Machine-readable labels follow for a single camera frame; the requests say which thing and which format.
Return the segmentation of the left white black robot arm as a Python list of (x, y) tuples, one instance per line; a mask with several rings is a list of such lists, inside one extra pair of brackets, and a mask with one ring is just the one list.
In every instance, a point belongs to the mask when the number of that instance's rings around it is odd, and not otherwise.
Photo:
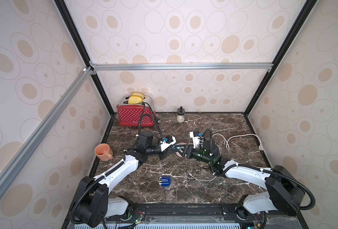
[(175, 145), (175, 137), (164, 137), (161, 131), (159, 135), (158, 143), (153, 144), (153, 132), (138, 131), (134, 144), (124, 150), (123, 158), (118, 163), (98, 176), (84, 177), (78, 184), (69, 209), (70, 222), (94, 228), (111, 216), (129, 219), (132, 215), (129, 202), (123, 198), (109, 198), (109, 195), (125, 177), (141, 167), (149, 155), (164, 158), (168, 149)]

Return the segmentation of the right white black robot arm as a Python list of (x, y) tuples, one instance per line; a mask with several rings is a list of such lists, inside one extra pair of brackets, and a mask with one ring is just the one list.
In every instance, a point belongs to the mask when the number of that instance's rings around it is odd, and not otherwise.
[(296, 216), (301, 210), (315, 207), (312, 192), (298, 182), (286, 168), (260, 168), (228, 160), (220, 154), (210, 129), (204, 133), (190, 132), (192, 144), (173, 145), (170, 151), (188, 159), (207, 164), (216, 177), (239, 179), (255, 184), (265, 191), (255, 195), (244, 195), (236, 211), (240, 218), (246, 214), (277, 210), (288, 216)]

